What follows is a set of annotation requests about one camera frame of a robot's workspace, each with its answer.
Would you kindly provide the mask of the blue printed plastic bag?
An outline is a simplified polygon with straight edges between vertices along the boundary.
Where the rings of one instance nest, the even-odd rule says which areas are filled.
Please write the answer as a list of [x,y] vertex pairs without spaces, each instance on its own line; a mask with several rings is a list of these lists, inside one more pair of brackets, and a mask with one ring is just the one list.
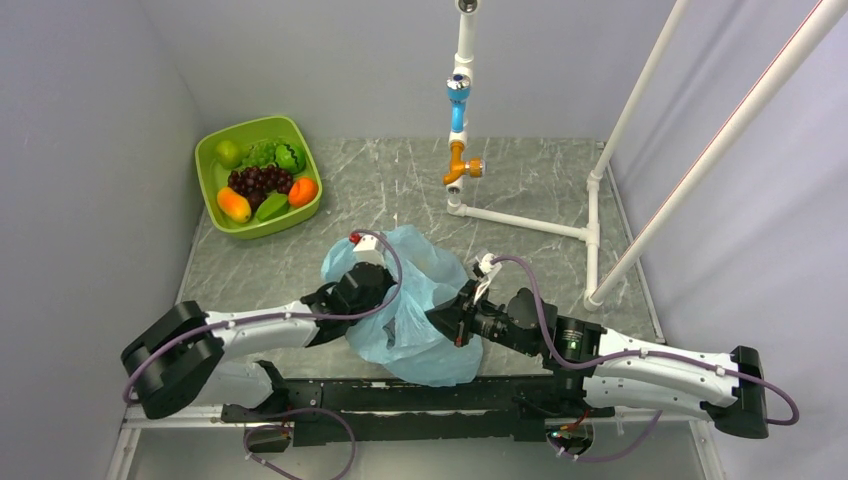
[[465,268],[455,254],[431,243],[412,225],[384,236],[401,260],[400,293],[388,307],[347,331],[350,347],[363,360],[409,383],[451,387],[471,382],[483,358],[481,339],[457,347],[425,315],[454,299],[468,280]]

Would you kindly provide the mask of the orange fake fruit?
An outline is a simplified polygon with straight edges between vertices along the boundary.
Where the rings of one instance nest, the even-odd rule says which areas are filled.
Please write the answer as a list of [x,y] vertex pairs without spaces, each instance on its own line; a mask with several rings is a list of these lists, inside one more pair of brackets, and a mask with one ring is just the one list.
[[288,202],[293,209],[299,209],[312,202],[319,193],[318,183],[310,177],[297,179],[288,193]]

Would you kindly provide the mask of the green fake fruit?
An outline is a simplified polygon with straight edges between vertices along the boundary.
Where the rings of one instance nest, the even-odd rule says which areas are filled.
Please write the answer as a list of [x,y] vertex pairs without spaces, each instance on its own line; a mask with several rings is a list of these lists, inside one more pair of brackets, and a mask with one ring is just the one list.
[[266,222],[285,215],[289,209],[289,197],[286,194],[274,193],[258,206],[255,217],[260,222]]

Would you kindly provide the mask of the green fake grapes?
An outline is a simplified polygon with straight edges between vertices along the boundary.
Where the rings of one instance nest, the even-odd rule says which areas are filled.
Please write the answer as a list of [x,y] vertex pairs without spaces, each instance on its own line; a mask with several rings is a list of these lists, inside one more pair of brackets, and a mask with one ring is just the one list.
[[242,166],[264,168],[274,163],[278,146],[279,142],[274,139],[261,140],[250,145],[247,155],[242,161]]

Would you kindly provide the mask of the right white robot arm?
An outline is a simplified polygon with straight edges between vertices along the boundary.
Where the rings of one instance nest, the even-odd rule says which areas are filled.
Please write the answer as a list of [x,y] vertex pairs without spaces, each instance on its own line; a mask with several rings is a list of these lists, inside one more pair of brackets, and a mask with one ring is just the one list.
[[530,357],[560,379],[551,388],[557,411],[630,407],[673,411],[710,421],[740,438],[769,435],[759,352],[737,346],[701,353],[635,339],[559,314],[520,289],[506,304],[476,294],[468,282],[426,318],[457,347],[485,338]]

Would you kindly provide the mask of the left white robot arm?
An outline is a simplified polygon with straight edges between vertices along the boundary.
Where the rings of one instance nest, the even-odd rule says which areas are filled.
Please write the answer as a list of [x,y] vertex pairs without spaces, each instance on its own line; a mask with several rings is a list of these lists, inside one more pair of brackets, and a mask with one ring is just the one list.
[[387,308],[396,284],[387,268],[360,262],[340,280],[280,307],[226,313],[180,302],[121,353],[129,376],[124,399],[151,420],[204,404],[235,404],[275,419],[288,402],[281,374],[268,362],[247,365],[240,358],[335,341]]

